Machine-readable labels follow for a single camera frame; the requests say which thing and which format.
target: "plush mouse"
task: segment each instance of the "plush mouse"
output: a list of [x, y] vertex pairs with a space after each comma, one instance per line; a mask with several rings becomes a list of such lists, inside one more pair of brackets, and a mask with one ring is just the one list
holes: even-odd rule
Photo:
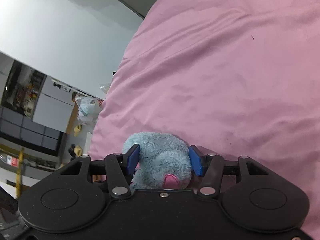
[[169, 133], [135, 133], [125, 141], [122, 152], [126, 153], [135, 143], [140, 145], [140, 153], [132, 190], [187, 187], [191, 163], [184, 141]]

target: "plastic bag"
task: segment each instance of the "plastic bag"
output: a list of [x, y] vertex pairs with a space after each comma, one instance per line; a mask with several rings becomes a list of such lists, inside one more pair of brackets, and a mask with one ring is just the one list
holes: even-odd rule
[[95, 124], [102, 110], [101, 100], [83, 96], [76, 97], [75, 99], [78, 105], [78, 120], [81, 124]]
[[107, 94], [110, 86], [111, 86], [111, 83], [102, 84], [102, 85], [100, 85], [100, 89], [102, 90], [102, 92]]

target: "floor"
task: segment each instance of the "floor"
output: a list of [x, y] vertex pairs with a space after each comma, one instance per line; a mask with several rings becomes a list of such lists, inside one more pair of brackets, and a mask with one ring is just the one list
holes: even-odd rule
[[74, 136], [73, 131], [68, 135], [66, 147], [62, 157], [62, 163], [68, 163], [70, 161], [71, 155], [68, 153], [68, 149], [70, 148], [71, 144], [79, 145], [82, 149], [84, 149], [84, 144], [87, 138], [87, 132], [92, 133], [94, 129], [95, 123], [92, 125], [83, 125], [81, 131], [79, 132], [78, 136]]

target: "pink plush nose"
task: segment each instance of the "pink plush nose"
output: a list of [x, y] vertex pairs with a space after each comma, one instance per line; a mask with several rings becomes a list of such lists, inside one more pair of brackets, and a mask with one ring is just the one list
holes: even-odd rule
[[180, 188], [180, 181], [176, 176], [173, 174], [167, 174], [164, 177], [164, 183], [163, 183], [164, 189], [179, 189]]

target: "yellow slipper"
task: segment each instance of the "yellow slipper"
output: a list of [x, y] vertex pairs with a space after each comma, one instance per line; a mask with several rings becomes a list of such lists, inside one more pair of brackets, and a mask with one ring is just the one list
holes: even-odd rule
[[78, 124], [78, 125], [76, 125], [74, 128], [73, 128], [73, 131], [74, 131], [74, 136], [77, 136], [79, 133], [80, 133], [80, 131], [81, 131], [81, 127], [82, 127], [82, 125], [80, 125], [80, 124]]
[[77, 145], [77, 146], [73, 149], [73, 151], [75, 152], [75, 154], [76, 154], [78, 157], [82, 155], [82, 149], [81, 149], [81, 147], [80, 147], [79, 145]]

